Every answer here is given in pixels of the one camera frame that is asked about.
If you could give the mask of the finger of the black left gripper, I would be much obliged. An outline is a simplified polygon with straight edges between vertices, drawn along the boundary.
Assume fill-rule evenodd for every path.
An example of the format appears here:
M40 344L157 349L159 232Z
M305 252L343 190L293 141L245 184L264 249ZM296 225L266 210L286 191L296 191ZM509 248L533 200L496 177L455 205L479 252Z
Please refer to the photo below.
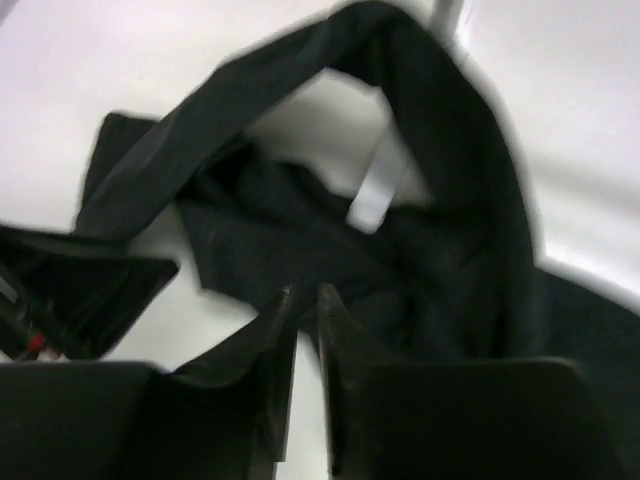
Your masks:
M1 228L1 351L95 360L177 275L175 261L69 234Z

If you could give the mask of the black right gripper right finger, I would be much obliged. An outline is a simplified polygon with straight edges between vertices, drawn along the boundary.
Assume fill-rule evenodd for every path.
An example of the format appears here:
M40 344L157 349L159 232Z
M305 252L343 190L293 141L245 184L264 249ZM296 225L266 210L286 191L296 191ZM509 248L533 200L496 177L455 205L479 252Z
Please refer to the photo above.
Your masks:
M319 295L336 479L586 479L590 398L561 360L412 362Z

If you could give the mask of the black denim trousers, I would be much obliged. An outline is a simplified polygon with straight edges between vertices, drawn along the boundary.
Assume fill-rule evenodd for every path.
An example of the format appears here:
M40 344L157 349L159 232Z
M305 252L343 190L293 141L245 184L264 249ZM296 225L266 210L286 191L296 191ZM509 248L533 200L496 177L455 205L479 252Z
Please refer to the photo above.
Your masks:
M247 132L332 71L377 88L432 193L359 227L359 198L266 158ZM203 287L261 308L284 285L304 324L317 288L391 348L424 360L550 355L639 369L636 314L537 267L511 152L490 105L435 37L380 1L349 4L219 66L158 120L111 113L75 231L126 241L168 205Z

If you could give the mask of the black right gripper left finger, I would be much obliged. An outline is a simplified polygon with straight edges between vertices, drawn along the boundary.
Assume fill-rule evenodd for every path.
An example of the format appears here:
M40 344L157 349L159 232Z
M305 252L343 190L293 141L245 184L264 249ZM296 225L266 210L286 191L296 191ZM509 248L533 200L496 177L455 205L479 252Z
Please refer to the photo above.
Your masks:
M185 479L272 479L286 456L297 326L286 287L259 315L172 379L193 398L178 469Z

